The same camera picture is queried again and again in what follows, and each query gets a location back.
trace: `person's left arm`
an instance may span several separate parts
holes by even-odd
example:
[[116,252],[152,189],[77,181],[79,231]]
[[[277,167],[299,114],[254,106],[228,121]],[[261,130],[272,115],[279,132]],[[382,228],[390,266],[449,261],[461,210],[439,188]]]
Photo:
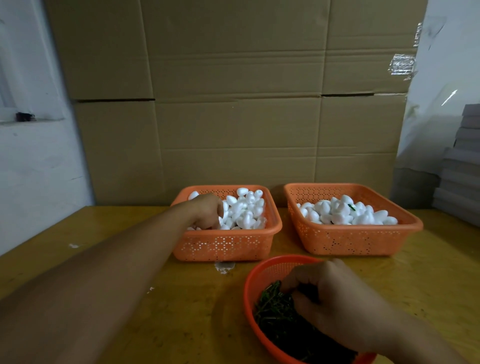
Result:
[[218,227],[212,195],[169,208],[0,301],[0,363],[93,363],[133,313],[188,226]]

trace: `yellow table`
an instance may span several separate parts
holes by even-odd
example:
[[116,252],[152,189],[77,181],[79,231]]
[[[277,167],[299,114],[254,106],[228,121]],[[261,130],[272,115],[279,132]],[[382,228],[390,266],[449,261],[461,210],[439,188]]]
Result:
[[[0,257],[0,297],[165,207],[85,207]],[[435,210],[418,210],[425,230],[393,258],[345,262],[385,298],[435,326],[471,363],[480,363],[480,230]],[[271,256],[306,254],[286,209]],[[242,286],[255,263],[228,274],[213,263],[170,257],[100,363],[274,363],[242,312]],[[388,363],[378,358],[376,363]]]

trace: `basket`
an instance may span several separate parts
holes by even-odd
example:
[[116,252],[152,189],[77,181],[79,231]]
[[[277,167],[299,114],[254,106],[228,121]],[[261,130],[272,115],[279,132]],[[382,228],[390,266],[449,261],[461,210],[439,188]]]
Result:
[[[423,229],[422,221],[374,190],[354,183],[290,183],[284,187],[288,212],[305,249],[316,255],[393,255],[406,237]],[[398,225],[319,225],[300,213],[296,204],[350,196],[355,202],[387,210]]]
[[227,195],[237,196],[239,187],[263,191],[264,216],[267,219],[265,229],[186,231],[173,250],[173,255],[178,260],[225,262],[262,260],[268,257],[273,235],[282,230],[282,220],[268,188],[258,185],[191,186],[180,191],[172,206],[187,201],[189,194],[193,191],[200,194],[213,193],[224,200]]
[[[281,351],[260,330],[252,313],[255,303],[258,301],[260,294],[265,288],[267,288],[272,282],[285,278],[294,267],[302,264],[317,263],[319,261],[319,259],[305,255],[276,256],[258,264],[248,274],[247,280],[245,281],[245,286],[243,288],[243,308],[245,310],[247,321],[252,327],[255,335],[260,339],[260,342],[273,355],[273,357],[282,364],[304,363]],[[357,359],[353,364],[371,364],[376,356],[377,355],[373,353],[361,353],[357,356]]]

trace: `shiny tape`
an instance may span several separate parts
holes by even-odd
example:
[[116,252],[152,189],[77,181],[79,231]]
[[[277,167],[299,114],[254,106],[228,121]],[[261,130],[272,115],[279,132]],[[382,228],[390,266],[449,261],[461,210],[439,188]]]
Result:
[[419,25],[417,26],[417,32],[415,33],[415,39],[413,41],[414,47],[418,47],[420,44],[420,34],[422,29],[423,29],[423,23],[419,23]]
[[405,80],[411,79],[413,67],[415,65],[415,55],[396,54],[390,62],[388,71],[392,76],[408,76]]

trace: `pile of white foam eggs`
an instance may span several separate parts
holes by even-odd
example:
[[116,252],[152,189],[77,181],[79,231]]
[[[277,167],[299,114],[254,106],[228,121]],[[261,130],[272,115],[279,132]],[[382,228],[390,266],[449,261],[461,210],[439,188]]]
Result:
[[340,199],[320,200],[316,204],[297,204],[303,217],[316,224],[326,225],[397,225],[398,220],[388,215],[387,210],[374,211],[361,201],[356,204],[346,194]]
[[[223,217],[218,217],[220,230],[265,229],[267,223],[263,216],[265,200],[262,190],[249,191],[246,187],[237,189],[237,196],[228,195],[223,200]],[[199,193],[193,191],[188,199],[197,197]]]

